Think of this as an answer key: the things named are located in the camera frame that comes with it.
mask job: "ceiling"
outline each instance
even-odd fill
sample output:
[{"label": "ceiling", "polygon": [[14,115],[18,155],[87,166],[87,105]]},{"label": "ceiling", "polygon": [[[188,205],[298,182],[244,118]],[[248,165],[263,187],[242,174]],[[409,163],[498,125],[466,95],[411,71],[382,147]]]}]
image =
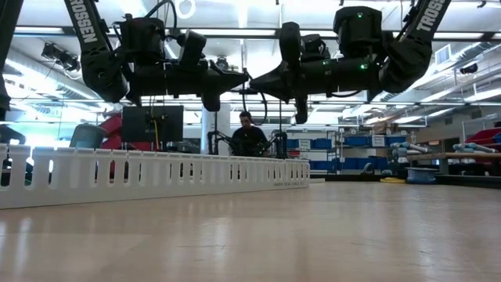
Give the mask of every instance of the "ceiling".
[{"label": "ceiling", "polygon": [[[178,5],[179,13],[181,14],[181,18],[178,19],[179,28],[199,28],[204,29],[204,31],[216,28],[222,30],[274,30],[279,28],[281,23],[295,21],[300,24],[303,30],[324,31],[332,29],[333,15],[340,8],[339,1],[331,0],[281,0],[279,1],[280,5],[276,5],[276,1],[273,0],[195,0],[194,2],[193,15],[187,15],[189,16],[187,17],[186,14],[190,13],[191,4],[189,4],[189,1],[180,0]],[[125,13],[132,13],[135,16],[144,15],[155,4],[157,4],[157,0],[106,0],[97,3],[97,7],[101,17],[110,25],[114,21],[123,20],[122,17]],[[501,29],[501,21],[485,20],[499,19],[501,17],[501,4],[499,1],[487,1],[487,5],[481,9],[476,8],[478,4],[479,2],[476,1],[453,1],[440,26],[439,31],[444,33],[441,36],[452,36],[453,38],[460,38],[462,36],[461,33],[445,34],[445,32],[499,31]],[[409,10],[410,2],[344,1],[344,6],[350,5],[367,5],[374,9],[379,9],[383,13],[383,29],[398,31],[402,26],[402,17]],[[163,19],[164,14],[164,8],[159,9],[159,18]],[[167,20],[168,27],[173,23],[172,18],[173,16],[169,14]],[[69,27],[70,25],[66,6],[62,5],[60,0],[24,0],[18,27]],[[111,41],[113,45],[117,44],[115,38],[111,38]],[[49,32],[40,32],[38,35],[30,34],[30,36],[26,36],[18,32],[12,42],[12,54],[18,54],[18,56],[14,56],[16,60],[22,60],[23,66],[38,72],[38,76],[36,77],[29,70],[23,69],[18,70],[24,73],[23,77],[16,75],[7,77],[14,81],[14,85],[10,87],[10,95],[15,98],[13,101],[16,105],[13,110],[26,111],[32,107],[35,109],[34,115],[24,115],[25,119],[36,116],[38,120],[43,120],[43,118],[40,118],[40,109],[43,109],[45,112],[50,113],[46,114],[48,120],[53,121],[55,119],[60,120],[61,118],[70,119],[70,117],[74,116],[74,110],[77,109],[86,114],[82,114],[76,120],[87,121],[91,118],[95,119],[96,116],[99,116],[99,112],[117,109],[116,106],[99,103],[98,96],[85,88],[82,80],[79,78],[79,73],[65,74],[64,70],[57,67],[53,61],[48,61],[41,57],[41,51],[46,42],[54,43],[71,54],[80,54],[80,45],[73,36],[60,36],[60,34],[55,36]],[[442,40],[441,42],[434,42],[433,49],[434,51],[438,51],[449,45],[451,54],[454,55],[470,47],[472,44],[473,42],[444,42]],[[329,47],[331,54],[335,55],[338,49],[336,41],[326,40],[326,45]],[[171,42],[168,46],[174,54],[178,54],[179,47],[175,43]],[[265,74],[274,69],[281,60],[278,40],[272,38],[241,40],[239,36],[233,36],[233,38],[210,37],[207,40],[204,53],[211,60],[215,60],[218,56],[226,56],[229,63],[239,69],[244,64],[253,77]],[[365,93],[349,99],[327,99],[323,95],[313,96],[311,97],[311,101],[320,101],[320,103],[312,102],[311,111],[317,117],[317,121],[314,122],[322,120],[323,116],[329,112],[337,116],[339,113],[342,113],[346,121],[353,121],[353,117],[358,119],[358,116],[363,116],[366,120],[369,118],[386,118],[387,116],[391,116],[389,120],[396,119],[402,115],[409,115],[409,112],[423,111],[423,107],[411,107],[412,105],[405,103],[420,102],[428,96],[443,92],[446,89],[463,83],[465,84],[464,88],[457,89],[446,96],[436,99],[436,101],[442,102],[452,101],[454,103],[461,103],[465,96],[468,97],[474,94],[472,92],[473,84],[467,85],[469,80],[501,67],[497,66],[498,63],[501,63],[501,60],[498,59],[499,55],[501,55],[499,49],[492,48],[491,52],[476,56],[474,61],[478,63],[478,72],[472,75],[458,75],[455,67],[445,71],[436,71],[433,59],[429,73],[425,76],[426,79],[413,87],[422,92],[405,92],[401,96],[392,96],[390,99],[382,96],[376,99],[376,101],[383,102],[393,101],[393,105],[376,105],[377,107],[363,105],[361,107],[359,104],[363,103],[366,99]],[[494,75],[483,81],[477,81],[474,86],[475,88],[490,90],[492,87],[497,86],[496,83],[499,79],[499,75]],[[67,82],[72,83],[70,91],[64,87],[67,85]],[[27,85],[36,91],[26,92],[24,91],[25,89],[20,91],[19,85],[21,84]],[[181,97],[184,101],[192,98],[194,97]],[[260,96],[249,96],[247,99],[252,103],[252,101],[259,100],[260,98]],[[70,105],[67,101],[72,99],[75,102],[72,102],[73,104]],[[234,110],[242,108],[240,99],[240,96],[232,93],[224,94],[222,97],[222,100],[226,103],[233,104]],[[276,100],[270,96],[267,96],[267,99],[271,101]],[[486,101],[496,101],[496,96],[490,97]],[[58,110],[63,106],[68,108],[68,110]],[[186,107],[190,110],[200,111],[201,104],[190,103],[186,104]],[[322,107],[322,111],[315,109],[316,107]],[[263,106],[260,103],[252,103],[249,105],[249,108],[263,111]],[[269,109],[277,111],[278,103],[271,104]],[[432,112],[433,110],[442,110],[442,108],[435,109],[434,107],[427,107],[427,109],[424,114],[429,112],[430,109]],[[291,112],[294,111],[294,107],[284,107],[284,110]]]}]

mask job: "person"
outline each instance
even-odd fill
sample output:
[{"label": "person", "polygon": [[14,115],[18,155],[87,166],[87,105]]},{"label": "person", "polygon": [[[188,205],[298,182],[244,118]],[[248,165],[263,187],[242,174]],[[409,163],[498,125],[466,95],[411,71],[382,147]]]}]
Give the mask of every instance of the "person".
[{"label": "person", "polygon": [[[236,145],[232,155],[241,157],[261,157],[258,156],[260,146],[264,146],[268,140],[264,132],[252,125],[251,113],[243,111],[240,113],[241,128],[238,128],[232,136],[232,141]],[[268,152],[262,152],[262,156],[267,156]]]}]

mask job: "table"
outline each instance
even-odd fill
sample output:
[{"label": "table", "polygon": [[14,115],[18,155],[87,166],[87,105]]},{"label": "table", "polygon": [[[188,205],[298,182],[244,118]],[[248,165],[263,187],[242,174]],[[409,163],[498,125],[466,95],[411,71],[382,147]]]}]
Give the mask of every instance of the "table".
[{"label": "table", "polygon": [[501,153],[434,153],[434,154],[417,154],[412,156],[407,156],[407,159],[411,161],[419,160],[438,160],[439,171],[441,174],[448,175],[449,173],[449,162],[448,159],[463,159],[463,158],[473,158],[473,159],[484,159],[492,160],[492,167],[495,175],[499,174],[499,160],[501,160]]}]

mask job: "white wall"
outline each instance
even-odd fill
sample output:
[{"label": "white wall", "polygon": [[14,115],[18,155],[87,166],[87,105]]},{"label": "white wall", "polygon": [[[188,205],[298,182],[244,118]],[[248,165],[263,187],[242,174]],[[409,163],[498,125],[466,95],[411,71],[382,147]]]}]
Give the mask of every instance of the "white wall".
[{"label": "white wall", "polygon": [[[446,125],[444,119],[446,116],[438,118],[436,121],[430,124],[428,128],[422,128],[416,133],[416,141],[418,143],[443,140],[450,138],[460,138],[460,142],[463,142],[463,122],[471,121],[470,112],[478,110],[479,107],[470,107],[468,111],[464,113],[454,114],[452,116],[452,124]],[[482,107],[482,116],[488,114],[501,114],[501,107]],[[486,121],[486,128],[492,128],[494,126],[494,121]],[[466,134],[467,136],[477,133],[483,129],[482,122],[466,123]]]}]

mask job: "white plastic slotted barrier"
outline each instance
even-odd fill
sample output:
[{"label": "white plastic slotted barrier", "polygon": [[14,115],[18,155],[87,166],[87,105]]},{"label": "white plastic slotted barrier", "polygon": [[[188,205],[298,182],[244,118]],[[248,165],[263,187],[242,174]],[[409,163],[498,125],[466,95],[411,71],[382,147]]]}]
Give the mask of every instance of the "white plastic slotted barrier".
[{"label": "white plastic slotted barrier", "polygon": [[0,144],[0,158],[12,159],[0,208],[305,188],[310,173],[301,160],[35,147],[30,175],[30,154]]}]

